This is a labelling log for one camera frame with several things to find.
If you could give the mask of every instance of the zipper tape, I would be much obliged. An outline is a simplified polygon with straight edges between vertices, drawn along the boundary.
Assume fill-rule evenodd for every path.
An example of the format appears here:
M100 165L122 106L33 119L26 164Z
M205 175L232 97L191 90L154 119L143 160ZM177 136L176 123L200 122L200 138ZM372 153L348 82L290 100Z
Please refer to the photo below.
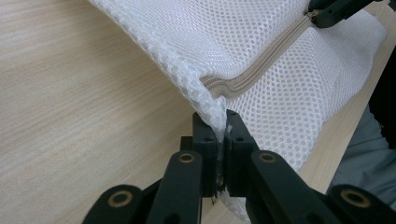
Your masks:
M279 35L262 55L241 75L232 79L219 77L202 77L201 82L210 90L216 99L221 95L227 98L236 97L253 86L271 65L290 47L308 28L313 27L309 17L304 15Z

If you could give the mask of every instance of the white mesh fabric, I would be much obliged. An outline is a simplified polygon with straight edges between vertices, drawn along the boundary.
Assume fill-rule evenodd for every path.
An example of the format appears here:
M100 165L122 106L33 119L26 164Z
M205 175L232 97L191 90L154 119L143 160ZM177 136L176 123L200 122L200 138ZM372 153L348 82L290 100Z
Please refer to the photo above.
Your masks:
M365 11L330 29L308 28L250 90L228 99L227 107L241 115L260 149L280 154L299 171L323 122L361 89L385 33ZM221 199L248 220L245 200L227 194Z
M240 75L308 0L91 0L122 27L222 139L225 103L199 80Z
M90 0L139 45L201 118L224 135L226 106L261 149L304 164L322 125L366 79L385 31L367 13L308 29L247 92L213 99L200 77L233 78L304 12L308 0ZM248 220L239 200L224 200Z

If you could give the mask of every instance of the wooden table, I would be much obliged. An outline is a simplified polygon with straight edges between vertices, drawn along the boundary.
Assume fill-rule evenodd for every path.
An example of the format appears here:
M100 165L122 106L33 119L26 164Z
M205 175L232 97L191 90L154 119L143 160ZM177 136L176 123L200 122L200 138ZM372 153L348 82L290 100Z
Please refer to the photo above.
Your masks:
M300 175L325 191L396 43L389 36L363 90L324 124ZM113 21L87 1L0 3L0 222L80 223L118 184L163 175L192 108ZM204 200L203 223L240 223Z

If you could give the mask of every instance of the gray fabric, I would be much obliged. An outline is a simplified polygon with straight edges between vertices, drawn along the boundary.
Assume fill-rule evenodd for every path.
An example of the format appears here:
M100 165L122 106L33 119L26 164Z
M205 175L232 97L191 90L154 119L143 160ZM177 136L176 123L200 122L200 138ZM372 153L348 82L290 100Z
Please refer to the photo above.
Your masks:
M339 184L366 189L396 211L396 152L389 149L368 106L331 186Z

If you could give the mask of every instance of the black plastic bracket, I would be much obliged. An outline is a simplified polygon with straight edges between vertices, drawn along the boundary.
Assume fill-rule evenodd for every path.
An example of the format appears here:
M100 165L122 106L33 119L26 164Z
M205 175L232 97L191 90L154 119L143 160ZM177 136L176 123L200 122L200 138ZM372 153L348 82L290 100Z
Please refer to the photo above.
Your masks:
M396 11L396 0L390 0L388 5L393 11Z
M395 212L363 189L336 186L323 195L309 188L281 156L259 150L236 112L228 110L227 117L221 146L194 114L193 137L182 137L162 180L144 190L127 185L107 190L83 223L200 223L202 198L216 195L218 186L227 186L232 197L247 199L253 224L396 220Z
M311 0L308 12L311 21L318 28L329 28L341 20L346 20L374 0Z

